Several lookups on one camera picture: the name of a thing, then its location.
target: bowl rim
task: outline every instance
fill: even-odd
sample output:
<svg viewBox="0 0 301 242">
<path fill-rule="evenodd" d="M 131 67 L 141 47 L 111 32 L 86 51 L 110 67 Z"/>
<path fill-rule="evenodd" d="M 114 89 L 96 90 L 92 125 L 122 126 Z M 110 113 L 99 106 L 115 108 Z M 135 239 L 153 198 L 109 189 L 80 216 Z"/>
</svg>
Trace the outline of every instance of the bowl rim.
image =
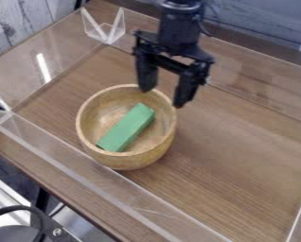
<svg viewBox="0 0 301 242">
<path fill-rule="evenodd" d="M 115 86 L 111 86 L 109 88 L 105 88 L 102 89 L 98 93 L 95 93 L 92 96 L 90 96 L 90 98 L 84 101 L 84 103 L 82 104 L 82 107 L 79 109 L 79 112 L 78 112 L 78 115 L 76 115 L 76 133 L 79 135 L 79 138 L 83 142 L 83 144 L 94 151 L 102 153 L 103 155 L 107 155 L 107 156 L 113 156 L 113 157 L 131 157 L 131 156 L 137 156 L 137 155 L 141 155 L 141 154 L 145 154 L 147 152 L 150 152 L 151 150 L 154 150 L 155 148 L 158 148 L 163 143 L 165 141 L 170 138 L 171 134 L 174 133 L 175 131 L 175 124 L 177 124 L 177 110 L 175 110 L 175 107 L 173 106 L 173 102 L 171 100 L 169 99 L 169 97 L 161 92 L 158 91 L 157 89 L 153 89 L 151 92 L 155 92 L 163 99 L 165 101 L 167 102 L 167 104 L 171 106 L 171 110 L 173 110 L 173 122 L 170 124 L 170 128 L 169 128 L 169 131 L 167 131 L 167 134 L 162 137 L 162 139 L 159 140 L 159 142 L 153 145 L 150 148 L 145 149 L 145 150 L 141 150 L 141 151 L 129 151 L 129 152 L 111 152 L 111 151 L 107 151 L 107 150 L 103 150 L 100 148 L 98 148 L 84 137 L 84 134 L 83 134 L 83 131 L 82 131 L 82 114 L 86 110 L 86 107 L 87 105 L 90 104 L 90 102 L 98 97 L 100 96 L 103 93 L 109 92 L 109 91 L 113 91 L 115 89 L 119 89 L 119 88 L 138 88 L 138 85 L 137 84 L 122 84 L 122 85 L 115 85 Z"/>
</svg>

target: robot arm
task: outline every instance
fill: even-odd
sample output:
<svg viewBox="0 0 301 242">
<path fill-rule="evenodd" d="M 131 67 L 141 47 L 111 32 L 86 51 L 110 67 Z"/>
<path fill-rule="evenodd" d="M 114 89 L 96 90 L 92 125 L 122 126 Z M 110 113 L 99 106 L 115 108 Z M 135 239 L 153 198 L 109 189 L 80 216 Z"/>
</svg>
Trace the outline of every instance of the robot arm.
<svg viewBox="0 0 301 242">
<path fill-rule="evenodd" d="M 161 4 L 162 18 L 158 34 L 137 31 L 134 55 L 138 84 L 142 92 L 150 91 L 158 80 L 162 67 L 179 75 L 174 93 L 174 106 L 182 108 L 197 94 L 199 85 L 207 83 L 214 58 L 198 47 L 201 32 L 209 34 L 202 25 L 203 4 L 201 0 L 167 0 Z M 194 60 L 186 65 L 170 57 Z"/>
</svg>

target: green block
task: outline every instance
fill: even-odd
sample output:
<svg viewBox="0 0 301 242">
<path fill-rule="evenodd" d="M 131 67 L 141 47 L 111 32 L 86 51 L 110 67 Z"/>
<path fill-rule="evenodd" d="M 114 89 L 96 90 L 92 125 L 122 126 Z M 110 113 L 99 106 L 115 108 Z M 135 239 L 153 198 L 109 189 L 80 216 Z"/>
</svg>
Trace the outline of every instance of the green block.
<svg viewBox="0 0 301 242">
<path fill-rule="evenodd" d="M 107 151 L 123 152 L 139 133 L 151 124 L 154 117 L 154 110 L 143 103 L 138 103 L 100 138 L 96 146 Z"/>
</svg>

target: wooden bowl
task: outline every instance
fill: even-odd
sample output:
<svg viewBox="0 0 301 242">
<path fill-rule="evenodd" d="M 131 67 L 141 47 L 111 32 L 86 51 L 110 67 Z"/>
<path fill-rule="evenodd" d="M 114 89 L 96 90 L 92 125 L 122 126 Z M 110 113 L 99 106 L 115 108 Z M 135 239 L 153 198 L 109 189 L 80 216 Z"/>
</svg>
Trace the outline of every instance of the wooden bowl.
<svg viewBox="0 0 301 242">
<path fill-rule="evenodd" d="M 155 120 L 129 145 L 126 152 L 110 152 L 95 146 L 133 106 L 142 102 L 155 111 Z M 98 163 L 117 170 L 153 164 L 166 153 L 175 132 L 177 115 L 170 99 L 157 90 L 142 93 L 134 84 L 110 87 L 83 103 L 76 131 L 87 154 Z"/>
</svg>

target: wooden table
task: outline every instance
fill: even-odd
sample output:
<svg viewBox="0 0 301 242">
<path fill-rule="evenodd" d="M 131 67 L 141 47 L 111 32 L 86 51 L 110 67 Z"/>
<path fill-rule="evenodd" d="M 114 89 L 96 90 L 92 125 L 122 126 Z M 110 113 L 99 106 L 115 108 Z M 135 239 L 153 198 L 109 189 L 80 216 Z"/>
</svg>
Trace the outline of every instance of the wooden table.
<svg viewBox="0 0 301 242">
<path fill-rule="evenodd" d="M 113 10 L 91 3 L 92 14 L 106 17 Z M 233 241 L 285 241 L 301 205 L 301 67 L 228 43 L 202 44 L 220 59 L 218 87 L 202 88 L 178 111 L 174 144 L 161 161 L 122 174 Z M 103 88 L 131 82 L 133 56 L 102 46 L 14 111 L 82 149 L 82 103 Z M 174 82 L 161 72 L 158 89 L 169 96 Z M 117 238 L 165 241 L 2 132 L 0 154 Z M 88 165 L 82 172 L 92 176 Z"/>
</svg>

